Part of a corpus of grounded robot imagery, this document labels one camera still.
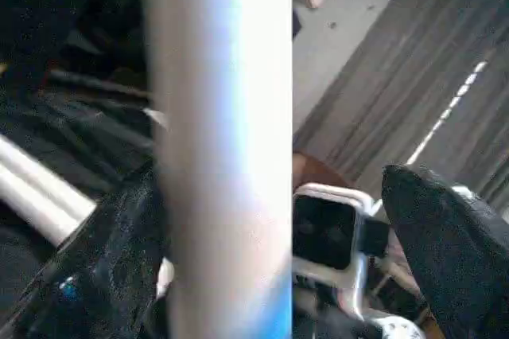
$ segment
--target black cloth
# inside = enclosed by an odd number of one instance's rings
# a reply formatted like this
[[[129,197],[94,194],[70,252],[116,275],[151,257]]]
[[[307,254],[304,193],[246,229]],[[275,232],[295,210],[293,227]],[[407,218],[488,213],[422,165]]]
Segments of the black cloth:
[[[87,0],[0,0],[0,60],[10,63],[0,78],[20,93],[41,84],[47,60],[74,27]]]
[[[55,248],[0,202],[0,321]]]
[[[292,39],[301,31],[301,21],[299,21],[299,16],[295,12],[292,12]]]
[[[444,335],[509,337],[509,225],[426,168],[388,166],[382,195]]]

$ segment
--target black fabric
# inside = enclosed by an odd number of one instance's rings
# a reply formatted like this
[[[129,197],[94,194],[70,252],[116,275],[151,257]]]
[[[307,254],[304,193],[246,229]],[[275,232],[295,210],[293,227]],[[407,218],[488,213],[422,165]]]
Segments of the black fabric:
[[[0,321],[55,248],[0,202]]]
[[[509,337],[509,225],[425,168],[388,166],[383,205],[444,335]]]
[[[0,94],[0,133],[89,197],[99,199],[152,157],[150,118],[111,100]]]
[[[0,0],[3,86],[20,92],[41,84],[45,64],[65,42],[87,0]]]

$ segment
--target white wall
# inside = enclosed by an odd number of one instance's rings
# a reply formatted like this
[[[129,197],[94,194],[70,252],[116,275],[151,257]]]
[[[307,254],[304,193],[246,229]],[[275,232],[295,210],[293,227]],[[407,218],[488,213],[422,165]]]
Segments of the white wall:
[[[305,121],[388,2],[325,0],[317,10],[296,5],[302,30],[293,41],[293,131]]]

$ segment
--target white metal frame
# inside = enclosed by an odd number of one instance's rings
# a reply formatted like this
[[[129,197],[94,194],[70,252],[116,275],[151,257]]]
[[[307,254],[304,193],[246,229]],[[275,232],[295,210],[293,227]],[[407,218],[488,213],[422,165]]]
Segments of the white metal frame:
[[[293,195],[307,196],[346,204],[356,211],[354,234],[352,238],[350,264],[344,270],[337,270],[319,263],[313,263],[303,258],[293,257],[292,271],[294,274],[333,286],[344,291],[341,307],[347,314],[363,319],[362,298],[367,275],[367,257],[358,250],[359,235],[362,230],[363,218],[370,216],[373,199],[359,190],[339,188],[322,184],[306,184],[297,189]]]

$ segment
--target white pipe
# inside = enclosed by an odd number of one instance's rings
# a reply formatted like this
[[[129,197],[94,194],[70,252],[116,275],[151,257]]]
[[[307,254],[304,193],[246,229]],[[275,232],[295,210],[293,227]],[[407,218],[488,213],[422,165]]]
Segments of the white pipe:
[[[172,337],[287,337],[291,0],[146,0],[173,211]]]
[[[69,186],[66,181],[1,135],[0,163],[26,184],[31,184],[33,188],[39,190],[59,209],[65,210],[74,220],[84,220],[95,209],[93,200]]]
[[[94,211],[95,202],[0,135],[0,199],[54,246]],[[173,279],[164,259],[157,280],[161,297]]]
[[[3,164],[0,164],[0,197],[55,246],[60,245],[80,224]]]

